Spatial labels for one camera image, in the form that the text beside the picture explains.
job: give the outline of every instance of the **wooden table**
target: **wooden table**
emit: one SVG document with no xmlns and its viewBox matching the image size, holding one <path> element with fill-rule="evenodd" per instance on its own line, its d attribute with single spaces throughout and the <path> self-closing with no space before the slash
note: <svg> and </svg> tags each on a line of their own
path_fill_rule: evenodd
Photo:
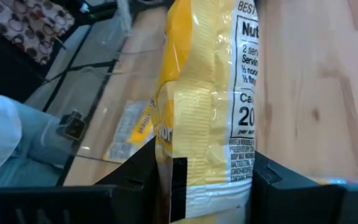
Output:
<svg viewBox="0 0 358 224">
<path fill-rule="evenodd" d="M 257 149 L 358 178 L 358 0 L 260 0 Z"/>
<path fill-rule="evenodd" d="M 148 101 L 154 91 L 162 61 L 166 15 L 167 10 L 160 7 L 136 17 L 134 32 L 121 50 L 124 54 L 104 88 L 64 185 L 93 185 L 121 165 L 122 161 L 101 159 L 114 138 L 126 102 Z"/>
</svg>

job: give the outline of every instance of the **yellow wrapper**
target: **yellow wrapper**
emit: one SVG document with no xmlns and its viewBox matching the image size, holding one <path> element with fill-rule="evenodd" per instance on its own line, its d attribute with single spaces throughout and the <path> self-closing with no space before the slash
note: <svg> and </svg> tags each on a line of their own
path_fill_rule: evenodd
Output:
<svg viewBox="0 0 358 224">
<path fill-rule="evenodd" d="M 166 222 L 243 223 L 254 165 L 253 0 L 176 0 L 150 101 Z"/>
<path fill-rule="evenodd" d="M 137 149 L 140 149 L 152 139 L 153 136 L 153 123 L 150 117 L 150 110 L 149 107 L 146 107 L 127 142 L 131 143 Z"/>
</svg>

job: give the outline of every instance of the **nutrition facts label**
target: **nutrition facts label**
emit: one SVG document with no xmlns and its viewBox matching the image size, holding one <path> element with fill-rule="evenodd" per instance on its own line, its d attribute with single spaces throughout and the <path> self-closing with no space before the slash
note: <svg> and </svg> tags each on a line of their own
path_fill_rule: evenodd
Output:
<svg viewBox="0 0 358 224">
<path fill-rule="evenodd" d="M 231 182 L 252 177 L 255 156 L 255 85 L 259 65 L 259 23 L 253 1 L 236 1 L 232 38 L 235 62 L 231 73 L 232 98 L 229 102 L 231 128 L 229 151 Z"/>
</svg>

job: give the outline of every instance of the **plastic packaging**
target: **plastic packaging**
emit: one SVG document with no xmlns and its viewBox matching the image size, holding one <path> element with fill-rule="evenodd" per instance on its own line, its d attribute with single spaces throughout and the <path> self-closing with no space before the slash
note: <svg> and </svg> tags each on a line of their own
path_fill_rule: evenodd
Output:
<svg viewBox="0 0 358 224">
<path fill-rule="evenodd" d="M 136 121 L 142 114 L 147 101 L 128 101 L 122 112 L 122 116 L 118 122 L 116 133 L 107 153 L 104 156 L 105 160 L 123 160 L 130 158 L 143 144 L 139 147 L 138 142 L 127 142 L 131 131 L 136 129 Z"/>
<path fill-rule="evenodd" d="M 138 150 L 153 137 L 153 124 L 150 117 L 149 107 L 147 107 L 142 113 L 142 116 L 138 120 L 135 128 L 132 130 L 131 136 L 127 142 L 132 144 L 135 147 L 135 150 Z"/>
<path fill-rule="evenodd" d="M 177 0 L 150 101 L 165 217 L 244 223 L 254 165 L 259 23 L 252 0 Z"/>
</svg>

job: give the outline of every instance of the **calorie number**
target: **calorie number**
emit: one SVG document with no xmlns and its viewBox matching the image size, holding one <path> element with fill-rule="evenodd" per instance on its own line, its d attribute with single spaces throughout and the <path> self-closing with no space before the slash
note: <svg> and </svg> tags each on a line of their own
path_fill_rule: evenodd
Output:
<svg viewBox="0 0 358 224">
<path fill-rule="evenodd" d="M 252 107 L 251 110 L 248 106 L 242 106 L 240 108 L 240 114 L 246 113 L 239 121 L 239 126 L 254 126 L 255 123 L 255 112 L 254 108 Z"/>
</svg>

